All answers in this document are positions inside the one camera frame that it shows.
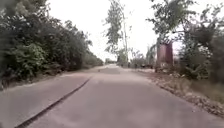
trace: vegetation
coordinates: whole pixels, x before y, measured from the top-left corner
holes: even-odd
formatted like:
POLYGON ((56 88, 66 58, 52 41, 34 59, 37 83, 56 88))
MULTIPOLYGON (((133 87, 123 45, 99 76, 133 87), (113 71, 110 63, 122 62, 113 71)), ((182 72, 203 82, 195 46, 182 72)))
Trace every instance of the vegetation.
POLYGON ((71 21, 49 16, 46 0, 3 2, 0 15, 0 68, 3 85, 102 65, 88 37, 71 21))
POLYGON ((127 64, 128 62, 128 49, 127 49, 127 35, 125 17, 123 6, 119 0, 110 0, 111 6, 108 10, 108 17, 106 23, 109 25, 106 36, 108 37, 107 52, 115 54, 118 58, 119 64, 127 64), (122 39, 124 41, 123 48, 118 47, 118 43, 122 39))
POLYGON ((154 24, 159 38, 162 42, 181 41, 184 45, 179 72, 190 79, 224 83, 224 24, 223 17, 218 17, 222 4, 207 6, 202 13, 196 13, 189 10, 195 4, 192 0, 155 2, 155 16, 148 20, 154 24))

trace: overcast sky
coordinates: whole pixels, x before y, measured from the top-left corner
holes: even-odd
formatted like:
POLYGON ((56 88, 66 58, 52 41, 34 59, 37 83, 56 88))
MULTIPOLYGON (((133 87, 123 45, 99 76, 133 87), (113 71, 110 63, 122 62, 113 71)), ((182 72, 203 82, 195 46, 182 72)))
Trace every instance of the overcast sky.
MULTIPOLYGON (((150 9, 149 0, 120 0, 125 5, 125 15, 127 26, 132 26, 128 31, 128 45, 141 53, 147 52, 147 46, 156 42, 157 36, 152 30, 153 25, 145 19, 153 16, 150 9)), ((201 12, 206 4, 218 4, 224 0, 196 0, 199 5, 193 7, 201 12)), ((91 51, 105 60, 105 58, 115 59, 113 55, 105 52, 107 38, 104 37, 106 26, 105 18, 110 7, 108 0, 49 0, 53 17, 62 21, 71 20, 78 29, 89 33, 89 39, 93 41, 91 51)), ((178 49, 180 44, 174 44, 174 49, 178 49)))

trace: grass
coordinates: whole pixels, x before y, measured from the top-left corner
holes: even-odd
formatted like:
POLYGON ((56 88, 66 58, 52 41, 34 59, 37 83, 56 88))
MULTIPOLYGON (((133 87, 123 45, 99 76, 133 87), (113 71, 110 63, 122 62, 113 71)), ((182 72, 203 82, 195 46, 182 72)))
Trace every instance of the grass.
POLYGON ((150 78, 157 78, 166 81, 166 84, 174 89, 188 92, 192 90, 207 98, 224 104, 224 85, 214 84, 208 80, 188 80, 187 78, 173 77, 166 74, 150 73, 150 78))
POLYGON ((194 81, 190 88, 211 100, 224 104, 224 85, 210 83, 209 81, 194 81))

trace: concrete road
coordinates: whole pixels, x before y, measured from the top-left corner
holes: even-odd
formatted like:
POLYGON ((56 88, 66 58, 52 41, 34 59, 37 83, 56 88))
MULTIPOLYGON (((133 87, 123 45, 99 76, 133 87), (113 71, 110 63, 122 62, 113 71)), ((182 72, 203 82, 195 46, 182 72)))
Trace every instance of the concrete road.
POLYGON ((6 128, 16 126, 90 76, 28 128, 224 128, 222 119, 114 65, 3 92, 0 121, 6 128))

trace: leaves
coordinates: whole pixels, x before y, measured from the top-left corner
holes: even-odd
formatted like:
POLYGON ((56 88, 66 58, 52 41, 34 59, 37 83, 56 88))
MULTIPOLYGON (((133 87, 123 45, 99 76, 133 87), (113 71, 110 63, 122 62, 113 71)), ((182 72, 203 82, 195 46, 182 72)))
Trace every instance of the leaves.
POLYGON ((28 15, 5 8, 6 12, 13 10, 15 13, 0 17, 0 73, 3 79, 32 79, 39 73, 53 75, 80 69, 84 64, 102 65, 102 61, 89 51, 92 41, 71 21, 63 26, 59 19, 48 15, 49 8, 39 3, 41 1, 20 2, 28 4, 25 6, 28 15))
POLYGON ((106 36, 108 37, 107 45, 105 49, 107 52, 116 53, 118 41, 122 37, 120 34, 121 23, 123 20, 122 7, 116 0, 111 0, 110 9, 108 10, 108 17, 106 23, 110 25, 106 36))

